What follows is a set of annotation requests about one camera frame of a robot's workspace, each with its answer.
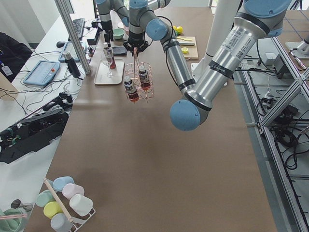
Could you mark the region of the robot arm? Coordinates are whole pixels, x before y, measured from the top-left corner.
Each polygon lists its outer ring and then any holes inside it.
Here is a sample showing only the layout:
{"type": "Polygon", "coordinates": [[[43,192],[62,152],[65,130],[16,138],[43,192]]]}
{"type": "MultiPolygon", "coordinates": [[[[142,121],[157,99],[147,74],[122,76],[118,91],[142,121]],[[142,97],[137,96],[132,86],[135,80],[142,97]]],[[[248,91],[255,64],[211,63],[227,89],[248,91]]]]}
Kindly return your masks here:
{"type": "Polygon", "coordinates": [[[167,0],[154,4],[147,0],[129,3],[129,35],[145,32],[160,41],[183,94],[170,109],[172,124],[182,131],[191,131],[202,124],[212,109],[212,100],[233,75],[255,42],[281,34],[283,19],[290,5],[288,0],[221,0],[215,11],[206,55],[199,64],[200,76],[189,72],[172,26],[154,11],[168,5],[167,0]]]}
{"type": "Polygon", "coordinates": [[[113,42],[113,26],[110,12],[114,10],[123,24],[128,27],[129,11],[125,7],[123,0],[96,0],[96,5],[101,20],[101,26],[104,31],[103,36],[105,42],[108,44],[108,47],[111,47],[111,41],[113,42]]]}

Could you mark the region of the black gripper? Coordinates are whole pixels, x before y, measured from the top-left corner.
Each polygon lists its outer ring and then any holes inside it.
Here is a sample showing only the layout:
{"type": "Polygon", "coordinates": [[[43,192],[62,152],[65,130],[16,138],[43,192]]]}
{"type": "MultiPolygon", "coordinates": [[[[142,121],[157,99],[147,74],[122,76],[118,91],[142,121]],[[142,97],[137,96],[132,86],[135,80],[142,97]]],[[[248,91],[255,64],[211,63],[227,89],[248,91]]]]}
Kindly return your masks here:
{"type": "Polygon", "coordinates": [[[129,37],[127,40],[124,41],[123,45],[128,52],[134,54],[135,48],[137,50],[137,53],[143,52],[149,46],[149,43],[145,40],[144,37],[129,37]]]}
{"type": "Polygon", "coordinates": [[[107,43],[108,42],[108,35],[109,35],[109,46],[112,45],[112,42],[113,42],[113,26],[112,26],[112,21],[111,20],[108,20],[108,21],[101,21],[101,26],[102,26],[102,29],[108,33],[104,33],[104,40],[105,42],[107,43]]]}

